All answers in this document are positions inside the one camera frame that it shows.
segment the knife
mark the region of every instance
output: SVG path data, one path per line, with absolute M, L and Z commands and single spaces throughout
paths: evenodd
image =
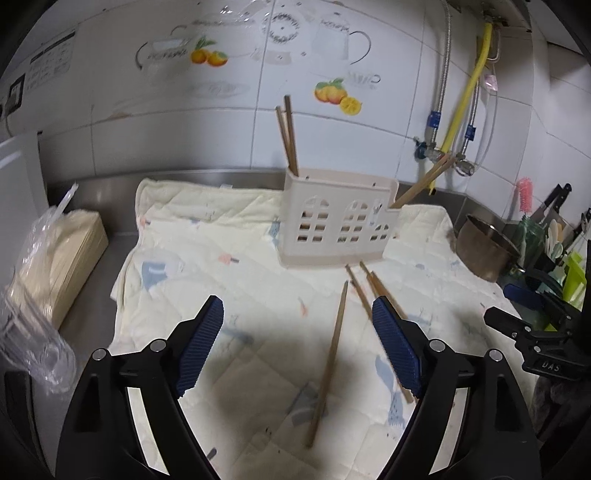
M 569 193 L 572 191 L 573 188 L 571 187 L 570 183 L 567 183 L 562 189 L 562 191 L 558 194 L 553 207 L 548 212 L 548 216 L 544 219 L 543 222 L 541 222 L 541 226 L 542 228 L 544 228 L 544 230 L 548 228 L 552 220 L 556 220 L 558 223 L 562 223 L 562 225 L 565 226 L 565 222 L 560 218 L 560 208 L 566 201 L 567 197 L 569 196 Z
M 548 209 L 548 207 L 550 207 L 550 205 L 552 205 L 552 202 L 556 200 L 556 198 L 558 197 L 558 195 L 560 195 L 562 191 L 563 188 L 560 185 L 554 187 L 554 190 L 552 190 L 550 195 L 548 195 L 548 198 L 546 198 L 544 203 L 542 203 L 542 205 L 540 205 L 538 209 L 534 213 L 532 213 L 531 219 L 536 223 L 540 223 L 542 220 L 544 220 L 544 214 L 546 210 Z

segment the screw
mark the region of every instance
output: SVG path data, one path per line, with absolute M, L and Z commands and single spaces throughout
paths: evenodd
M 107 356 L 107 350 L 105 350 L 104 348 L 99 348 L 97 350 L 95 350 L 94 352 L 92 352 L 92 359 L 93 360 L 102 360 L 104 357 Z
M 445 350 L 445 343 L 441 340 L 431 340 L 429 342 L 429 347 L 431 350 L 435 350 L 436 352 L 443 352 Z
M 150 350 L 152 350 L 153 352 L 161 352 L 165 348 L 166 348 L 166 342 L 162 339 L 154 340 L 150 344 Z
M 488 354 L 495 362 L 503 360 L 503 354 L 498 350 L 491 350 Z

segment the white tile wall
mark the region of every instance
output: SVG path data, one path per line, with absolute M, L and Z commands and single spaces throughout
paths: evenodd
M 396 174 L 406 181 L 418 180 L 429 167 L 413 158 L 412 137 L 424 139 L 437 93 L 444 47 L 439 0 L 257 0 L 261 9 L 253 15 L 253 55 L 230 55 L 228 63 L 217 68 L 189 63 L 180 73 L 161 72 L 165 80 L 137 68 L 136 52 L 145 43 L 169 38 L 175 26 L 201 18 L 215 2 L 72 1 L 57 1 L 23 43 L 12 71 L 0 80 L 2 99 L 7 82 L 26 71 L 29 56 L 42 42 L 80 23 L 71 72 L 25 97 L 23 108 L 10 118 L 16 133 L 43 130 L 42 161 L 50 181 L 166 168 L 283 167 L 272 109 L 287 93 L 296 111 L 302 165 Z M 236 0 L 237 5 L 241 2 L 246 5 L 248 0 Z M 482 35 L 482 21 L 468 9 L 460 14 L 452 7 L 451 12 L 452 65 L 439 145 L 472 72 L 476 37 Z M 321 26 L 321 19 L 335 14 L 348 25 L 349 35 Z M 268 39 L 265 19 L 275 19 L 278 29 L 272 27 Z M 280 40 L 286 32 L 297 35 Z M 544 104 L 544 85 L 536 81 L 535 72 L 548 70 L 540 38 L 538 55 L 525 31 L 507 32 L 511 38 L 504 39 L 506 56 L 498 71 L 504 98 L 499 100 L 495 137 L 484 168 L 473 179 L 450 171 L 437 182 L 439 189 L 486 197 L 485 205 L 500 215 L 528 133 L 535 137 L 528 105 L 538 108 L 536 98 Z M 335 61 L 347 45 L 348 60 Z M 146 48 L 140 51 L 140 61 L 145 52 Z M 348 115 L 340 105 L 315 97 L 318 82 L 336 78 L 342 78 L 347 95 L 361 103 L 358 113 Z M 468 160 L 477 158 L 479 151 L 482 156 L 493 106 L 483 90 Z M 465 125 L 456 138 L 456 151 L 464 132 Z M 535 156 L 535 148 L 530 150 L 528 155 Z M 481 189 L 486 179 L 498 188 Z M 505 193 L 503 202 L 499 195 Z
M 498 102 L 492 144 L 482 165 L 499 177 L 515 183 L 530 128 L 531 107 L 505 98 L 499 98 Z
M 591 93 L 552 78 L 550 83 L 548 132 L 591 154 Z
M 514 185 L 489 172 L 479 168 L 470 178 L 466 194 L 484 205 L 491 212 L 502 217 L 509 202 Z
M 531 39 L 501 38 L 501 58 L 495 65 L 500 97 L 531 105 L 533 55 Z
M 43 178 L 48 183 L 95 175 L 90 127 L 40 139 L 39 156 Z
M 275 5 L 274 17 L 289 13 L 293 8 L 287 2 L 280 3 Z M 289 93 L 297 112 L 346 120 L 405 135 L 413 107 L 421 43 L 396 28 L 355 11 L 324 2 L 315 2 L 314 5 L 317 18 L 333 16 L 335 21 L 346 21 L 350 24 L 350 30 L 362 31 L 371 39 L 371 43 L 363 34 L 350 34 L 349 61 L 332 61 L 336 51 L 342 47 L 341 43 L 346 41 L 346 36 L 338 39 L 339 44 L 329 44 L 325 55 L 319 54 L 321 50 L 318 45 L 326 44 L 327 38 L 324 37 L 326 27 L 322 27 L 317 20 L 307 26 L 309 34 L 298 44 L 298 51 L 291 52 L 291 63 L 283 65 L 269 62 L 274 61 L 278 51 L 288 46 L 282 46 L 270 38 L 258 106 L 273 109 Z M 357 115 L 343 113 L 339 105 L 321 102 L 315 97 L 314 90 L 319 82 L 331 82 L 337 78 L 344 79 L 342 85 L 347 94 L 361 102 L 361 111 Z
M 548 136 L 546 155 L 537 180 L 545 198 L 557 183 L 570 183 L 573 192 L 560 214 L 571 225 L 578 225 L 581 212 L 591 206 L 591 158 L 552 135 Z
M 308 168 L 368 173 L 394 177 L 404 137 L 348 122 L 296 114 L 298 163 Z M 254 168 L 284 168 L 285 150 L 275 112 L 256 113 Z
M 548 45 L 550 74 L 591 93 L 591 66 L 585 57 L 568 48 Z
M 179 168 L 249 168 L 254 112 L 203 109 L 92 126 L 97 175 Z

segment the yellow gas hose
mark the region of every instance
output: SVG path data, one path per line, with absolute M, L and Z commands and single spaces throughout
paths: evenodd
M 447 135 L 445 140 L 443 141 L 443 145 L 441 146 L 441 151 L 446 154 L 448 153 L 453 145 L 453 141 L 456 138 L 457 132 L 462 126 L 462 120 L 464 118 L 464 114 L 466 113 L 466 108 L 468 107 L 468 103 L 472 98 L 474 93 L 474 88 L 476 87 L 476 82 L 480 78 L 482 74 L 482 70 L 484 69 L 484 65 L 486 64 L 486 59 L 488 58 L 489 50 L 491 49 L 491 38 L 492 38 L 492 24 L 485 23 L 484 24 L 484 38 L 482 40 L 482 49 L 480 51 L 480 56 L 478 57 L 478 62 L 476 62 L 476 66 L 474 67 L 474 71 L 472 72 L 472 76 L 468 81 L 468 85 L 466 85 L 466 89 L 462 94 L 462 99 L 460 101 L 460 105 L 458 105 L 456 112 L 453 116 L 452 123 L 450 124 L 449 128 L 447 129 Z M 435 190 L 435 180 L 433 180 L 429 185 L 429 194 Z

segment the white appliance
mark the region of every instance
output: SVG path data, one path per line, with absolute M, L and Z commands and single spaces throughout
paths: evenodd
M 0 288 L 11 279 L 31 225 L 47 209 L 37 133 L 0 144 Z

